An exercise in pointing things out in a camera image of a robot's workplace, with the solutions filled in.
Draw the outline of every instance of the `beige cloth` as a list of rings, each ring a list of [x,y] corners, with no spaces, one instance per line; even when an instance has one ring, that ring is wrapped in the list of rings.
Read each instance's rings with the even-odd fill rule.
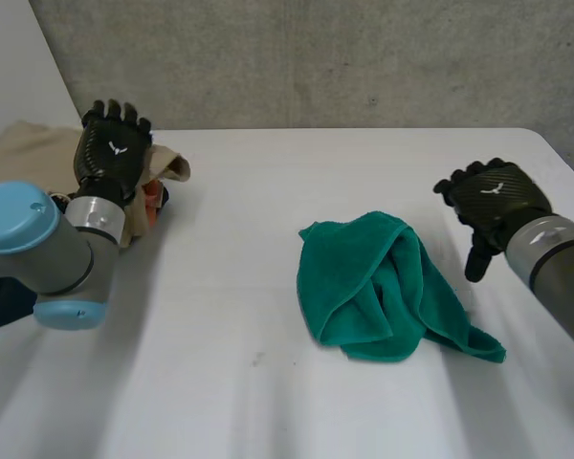
[[[0,135],[0,182],[30,182],[49,195],[77,191],[73,160],[80,133],[69,127],[48,127],[23,121],[10,126]],[[184,182],[190,176],[188,161],[166,146],[152,145],[147,164],[136,197],[125,208],[122,247],[129,246],[132,237],[143,236],[149,231],[142,185],[153,179]]]

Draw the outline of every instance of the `table surface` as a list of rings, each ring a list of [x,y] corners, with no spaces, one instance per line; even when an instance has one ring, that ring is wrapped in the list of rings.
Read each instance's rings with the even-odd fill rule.
[[[106,323],[0,329],[0,459],[574,458],[574,344],[505,260],[463,277],[470,232],[431,192],[518,163],[574,220],[574,172],[522,129],[165,131],[192,178],[121,258]],[[298,230],[410,223],[503,364],[422,341],[395,364],[319,348]]]

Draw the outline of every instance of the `carbon fiber hand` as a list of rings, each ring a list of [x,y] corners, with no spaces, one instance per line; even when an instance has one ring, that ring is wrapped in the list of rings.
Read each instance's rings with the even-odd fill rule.
[[[109,100],[104,116],[104,103],[96,100],[82,119],[83,134],[75,154],[75,176],[83,190],[101,189],[105,196],[124,206],[134,198],[136,185],[144,171],[147,149],[151,146],[151,123],[138,120],[136,109],[126,103],[121,107]]]
[[[483,277],[491,258],[506,250],[519,228],[552,213],[546,196],[527,174],[501,159],[456,170],[433,191],[455,208],[461,223],[474,229],[466,264],[466,277],[472,282]]]

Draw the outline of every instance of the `green towel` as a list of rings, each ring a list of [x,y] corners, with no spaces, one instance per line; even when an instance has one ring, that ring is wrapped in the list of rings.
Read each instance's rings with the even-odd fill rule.
[[[299,235],[299,303],[319,344],[351,358],[401,361],[427,338],[486,361],[506,358],[496,339],[470,324],[399,218],[370,212],[350,223],[314,223]]]

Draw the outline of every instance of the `gray concrete wall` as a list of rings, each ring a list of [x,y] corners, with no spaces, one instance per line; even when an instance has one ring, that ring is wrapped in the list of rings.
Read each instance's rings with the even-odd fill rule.
[[[161,128],[520,126],[574,167],[574,0],[31,3],[81,112],[113,97]]]

